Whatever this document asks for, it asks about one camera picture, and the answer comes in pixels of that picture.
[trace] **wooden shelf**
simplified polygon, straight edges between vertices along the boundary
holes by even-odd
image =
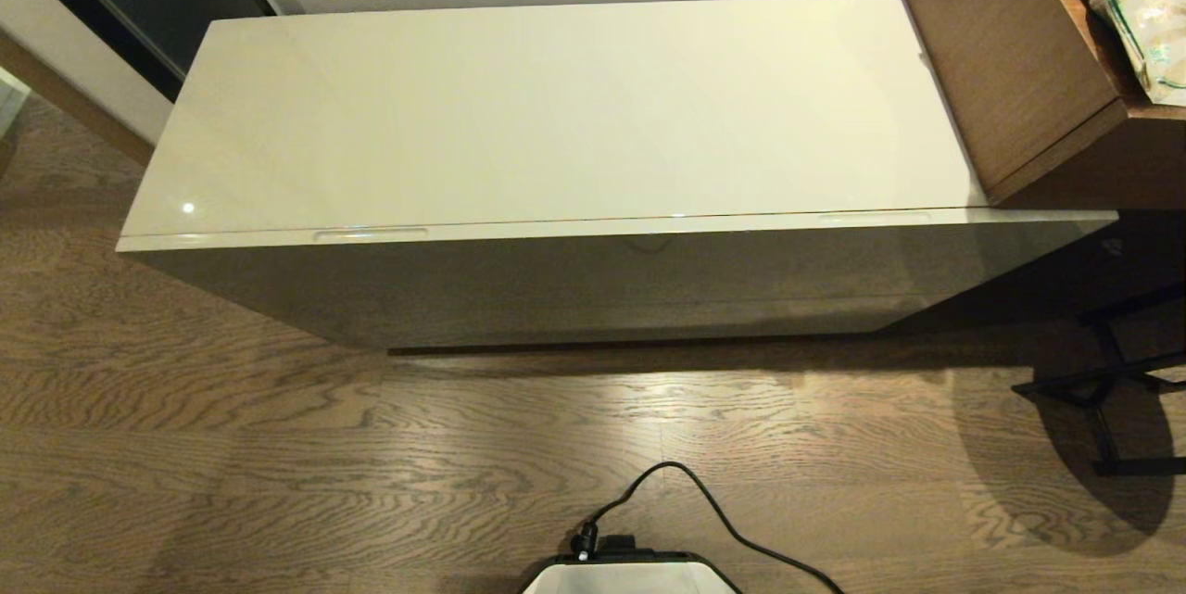
[[[1186,108],[1084,0],[907,0],[993,205],[1184,209]]]

